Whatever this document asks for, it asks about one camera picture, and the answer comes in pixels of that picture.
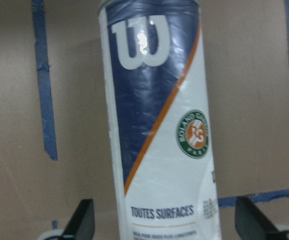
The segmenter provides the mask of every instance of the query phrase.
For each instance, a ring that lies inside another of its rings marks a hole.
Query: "cylindrical container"
[[[100,6],[121,240],[219,240],[199,6]]]

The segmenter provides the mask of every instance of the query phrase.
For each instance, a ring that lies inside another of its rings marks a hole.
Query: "cardboard surface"
[[[52,220],[64,228],[84,198],[95,203],[94,239],[118,239],[99,2],[45,2],[54,162],[44,152],[30,1],[0,0],[0,239],[36,239]],[[205,0],[202,8],[218,195],[289,189],[283,1]],[[261,208],[289,225],[289,199]],[[224,240],[238,239],[233,210],[220,212]]]

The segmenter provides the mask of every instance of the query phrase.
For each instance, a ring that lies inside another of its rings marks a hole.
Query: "can rim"
[[[114,0],[101,0],[98,7],[98,15],[103,7],[105,7],[109,2],[113,2]],[[202,0],[195,0],[196,3],[200,6]]]

